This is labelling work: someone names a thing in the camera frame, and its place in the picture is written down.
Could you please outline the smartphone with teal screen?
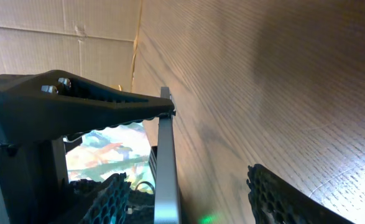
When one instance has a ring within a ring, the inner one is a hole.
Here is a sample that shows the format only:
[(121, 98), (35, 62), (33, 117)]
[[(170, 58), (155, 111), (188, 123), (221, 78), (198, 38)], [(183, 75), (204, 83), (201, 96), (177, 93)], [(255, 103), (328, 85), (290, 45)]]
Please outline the smartphone with teal screen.
[(124, 221), (118, 222), (112, 218), (110, 223), (181, 223), (173, 135), (175, 107), (169, 88), (163, 87), (158, 98), (97, 87), (78, 90), (72, 97), (94, 110), (94, 118), (88, 122), (90, 129), (159, 119), (157, 145), (152, 147), (149, 156), (149, 167), (155, 182), (153, 193), (130, 188)]

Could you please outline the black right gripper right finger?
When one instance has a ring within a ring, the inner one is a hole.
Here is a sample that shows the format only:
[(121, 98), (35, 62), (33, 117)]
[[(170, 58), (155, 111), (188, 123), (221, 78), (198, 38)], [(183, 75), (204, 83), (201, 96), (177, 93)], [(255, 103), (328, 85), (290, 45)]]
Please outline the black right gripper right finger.
[(261, 164), (248, 167), (246, 183), (250, 188), (248, 199), (256, 223), (350, 223)]

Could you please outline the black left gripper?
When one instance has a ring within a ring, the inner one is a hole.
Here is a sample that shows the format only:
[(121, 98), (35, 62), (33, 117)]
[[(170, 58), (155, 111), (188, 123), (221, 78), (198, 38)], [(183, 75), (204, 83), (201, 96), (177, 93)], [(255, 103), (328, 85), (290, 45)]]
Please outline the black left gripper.
[(63, 70), (0, 75), (0, 223), (77, 223), (64, 136), (173, 113), (172, 100)]

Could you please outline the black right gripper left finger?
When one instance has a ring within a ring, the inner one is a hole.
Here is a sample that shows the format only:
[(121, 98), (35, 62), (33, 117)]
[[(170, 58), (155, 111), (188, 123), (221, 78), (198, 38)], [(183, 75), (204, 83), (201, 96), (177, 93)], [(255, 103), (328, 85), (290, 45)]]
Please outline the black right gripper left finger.
[(123, 222), (131, 183), (125, 173), (115, 173), (104, 182), (81, 179), (70, 182), (71, 204), (53, 223), (110, 223), (112, 218)]

